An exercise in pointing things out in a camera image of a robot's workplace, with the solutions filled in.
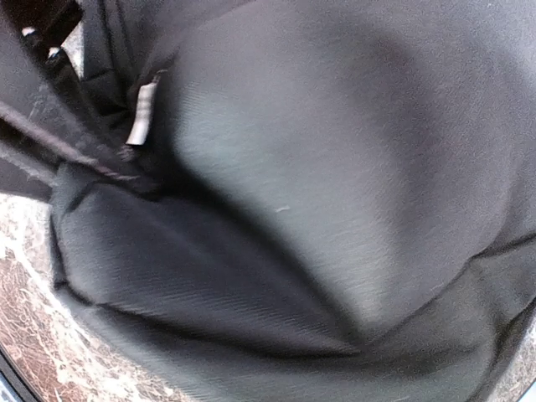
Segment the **backpack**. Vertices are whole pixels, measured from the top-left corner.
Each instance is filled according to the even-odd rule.
[[[95,0],[78,80],[60,3],[2,10],[0,188],[78,320],[200,401],[487,399],[536,297],[536,5]]]

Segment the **black strap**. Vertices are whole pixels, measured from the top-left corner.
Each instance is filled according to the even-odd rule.
[[[157,183],[128,162],[123,144],[99,123],[67,54],[62,49],[49,51],[50,44],[68,34],[65,21],[77,21],[78,6],[51,2],[47,7],[63,3],[64,11],[44,13],[53,17],[39,19],[37,13],[29,18],[14,12],[18,8],[13,3],[3,2],[0,8],[0,120],[14,129],[0,131],[0,158],[24,170],[28,163],[19,162],[19,155],[38,159],[48,170],[43,177],[54,174],[62,161],[77,162],[138,193],[155,191]],[[45,27],[44,33],[36,26]],[[9,147],[18,152],[6,157]]]
[[[4,137],[0,141],[0,190],[47,202],[55,172],[22,144],[10,143],[6,137],[17,138],[13,132],[14,129],[0,121],[0,135]]]

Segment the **backpack strap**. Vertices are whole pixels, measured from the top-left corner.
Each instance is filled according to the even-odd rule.
[[[13,166],[7,174],[22,169],[49,186],[44,178],[68,161],[137,193],[154,192],[157,183],[130,162],[121,140],[100,124],[67,54],[50,48],[63,42],[80,21],[78,5],[65,0],[0,4],[0,158]],[[39,174],[28,170],[28,161],[37,161],[33,167],[39,166]],[[2,183],[0,189],[9,191]]]

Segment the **marble floor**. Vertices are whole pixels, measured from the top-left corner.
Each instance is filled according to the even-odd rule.
[[[81,37],[66,43],[80,67]],[[180,390],[80,327],[50,292],[48,207],[0,195],[0,343],[45,402],[186,401]],[[515,402],[536,378],[536,326],[489,402]]]

